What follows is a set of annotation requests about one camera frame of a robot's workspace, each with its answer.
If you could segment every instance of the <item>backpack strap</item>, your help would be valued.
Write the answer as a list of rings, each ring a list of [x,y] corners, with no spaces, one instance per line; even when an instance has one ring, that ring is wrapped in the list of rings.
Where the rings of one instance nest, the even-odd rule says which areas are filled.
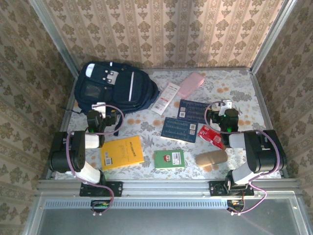
[[[122,125],[122,121],[123,121],[123,118],[122,116],[119,118],[119,121],[117,123],[117,125],[115,126],[115,129],[114,130],[117,130],[117,128],[119,128],[121,125]]]

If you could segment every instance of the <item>book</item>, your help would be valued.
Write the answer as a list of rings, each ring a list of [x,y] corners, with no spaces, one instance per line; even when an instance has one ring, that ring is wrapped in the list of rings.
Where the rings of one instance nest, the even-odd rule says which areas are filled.
[[[185,159],[182,149],[155,151],[155,168],[184,168]]]
[[[204,112],[208,104],[181,99],[177,119],[205,124]]]
[[[144,162],[140,137],[105,142],[101,148],[101,162],[103,170]]]
[[[197,129],[197,122],[189,122],[166,117],[161,137],[195,143]]]

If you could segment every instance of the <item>glass panel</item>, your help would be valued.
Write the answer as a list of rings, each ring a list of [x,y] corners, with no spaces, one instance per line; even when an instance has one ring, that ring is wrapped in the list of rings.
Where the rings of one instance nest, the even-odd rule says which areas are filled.
[[[255,200],[247,200],[250,207]],[[226,210],[118,210],[92,216],[86,209],[45,210],[40,235],[286,235],[300,234],[289,199],[267,199],[241,216]]]

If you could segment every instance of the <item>wire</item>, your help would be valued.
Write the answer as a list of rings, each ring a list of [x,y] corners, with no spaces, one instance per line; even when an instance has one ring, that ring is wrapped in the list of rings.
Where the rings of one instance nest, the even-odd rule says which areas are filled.
[[[76,113],[76,114],[80,114],[80,112],[74,111],[72,109],[66,109],[65,107],[61,106],[62,109],[64,109],[65,111],[71,111],[72,113]]]
[[[274,173],[274,172],[276,172],[276,171],[278,170],[279,164],[280,164],[279,151],[278,151],[278,148],[277,148],[275,142],[273,141],[273,139],[272,139],[268,134],[266,134],[264,131],[261,131],[261,130],[249,130],[249,131],[225,132],[225,131],[218,131],[218,130],[214,129],[213,127],[211,127],[210,124],[208,123],[207,119],[206,119],[206,113],[207,113],[207,111],[209,110],[209,108],[212,107],[213,104],[225,104],[225,103],[224,103],[223,101],[214,101],[214,102],[212,102],[211,104],[209,104],[209,105],[207,106],[207,108],[205,109],[205,112],[204,112],[204,120],[205,120],[206,125],[207,125],[210,129],[212,129],[213,131],[215,131],[215,132],[217,132],[217,133],[220,133],[220,134],[228,134],[228,135],[240,134],[240,133],[243,133],[243,132],[252,132],[252,131],[253,131],[253,132],[259,132],[260,134],[264,135],[264,136],[269,140],[269,142],[273,145],[274,150],[275,150],[275,153],[276,153],[276,166],[274,167],[274,169],[271,170],[271,171],[269,171],[269,172],[261,173],[261,174],[255,176],[254,178],[250,179],[250,180],[249,180],[249,183],[248,183],[248,184],[249,184],[251,187],[253,187],[254,189],[259,190],[259,191],[262,191],[262,192],[264,193],[264,196],[262,197],[262,199],[261,199],[258,203],[256,203],[253,207],[251,207],[251,208],[249,208],[249,209],[247,209],[247,210],[245,210],[245,211],[242,210],[241,212],[235,210],[235,209],[232,208],[232,207],[229,207],[230,209],[232,209],[233,211],[235,211],[235,212],[233,212],[233,213],[240,215],[240,214],[247,213],[247,212],[253,210],[254,208],[256,208],[258,205],[260,205],[260,204],[266,199],[268,193],[267,193],[264,189],[258,188],[258,187],[256,187],[255,185],[253,185],[253,184],[252,184],[252,181],[258,179],[260,176],[268,175],[268,174]]]
[[[246,205],[246,202],[245,202],[245,191],[243,191],[243,197],[241,199],[244,203],[244,206],[243,206],[243,209],[241,211],[243,211],[245,209],[245,205]]]
[[[100,104],[100,105],[97,105],[96,107],[101,107],[101,106],[110,107],[110,108],[113,108],[113,109],[116,109],[117,111],[119,111],[120,114],[121,114],[122,123],[121,123],[121,125],[120,125],[119,128],[117,128],[116,130],[114,130],[114,131],[112,131],[112,132],[90,133],[90,134],[93,134],[93,135],[94,135],[94,134],[96,134],[96,135],[110,135],[110,134],[114,134],[115,132],[117,132],[117,131],[119,131],[119,130],[121,129],[121,127],[122,127],[122,125],[123,125],[123,123],[124,123],[124,114],[123,114],[123,112],[122,112],[119,108],[117,108],[117,107],[115,107],[115,106],[112,106],[112,105],[109,105],[109,104]],[[110,199],[110,203],[109,203],[108,207],[102,212],[102,213],[105,213],[105,212],[112,206],[112,204],[113,204],[113,201],[114,201],[114,192],[112,191],[112,189],[110,189],[109,187],[107,187],[107,186],[105,186],[105,185],[97,185],[97,184],[94,184],[94,183],[92,183],[92,182],[86,181],[86,180],[81,179],[81,178],[79,178],[78,176],[76,176],[76,172],[75,172],[75,170],[74,170],[74,168],[73,168],[73,165],[72,165],[72,163],[71,163],[71,161],[70,161],[70,156],[69,156],[69,140],[70,140],[71,134],[74,133],[74,132],[75,132],[75,131],[70,131],[70,132],[68,133],[68,135],[67,135],[67,140],[66,140],[66,144],[65,144],[65,147],[66,147],[66,156],[67,156],[67,163],[68,163],[69,169],[70,169],[70,171],[72,172],[74,178],[76,178],[77,180],[83,182],[84,184],[89,184],[89,185],[91,185],[91,186],[98,187],[98,188],[105,188],[105,189],[107,189],[107,190],[110,192],[110,198],[111,198],[111,199]]]
[[[96,215],[98,213],[98,212],[95,211],[94,207],[96,205],[99,205],[99,204],[103,205],[104,203],[107,203],[107,202],[106,201],[96,201],[96,202],[93,202],[92,207],[91,207],[91,211],[93,212],[93,215]],[[99,215],[102,215],[102,213],[104,213],[105,210],[107,210],[107,208],[104,209],[103,211],[99,212]]]

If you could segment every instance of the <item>yellow book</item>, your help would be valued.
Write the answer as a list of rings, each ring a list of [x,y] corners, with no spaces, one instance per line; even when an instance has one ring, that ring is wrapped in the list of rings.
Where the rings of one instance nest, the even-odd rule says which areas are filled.
[[[105,142],[101,148],[101,162],[103,170],[144,162],[140,137]]]

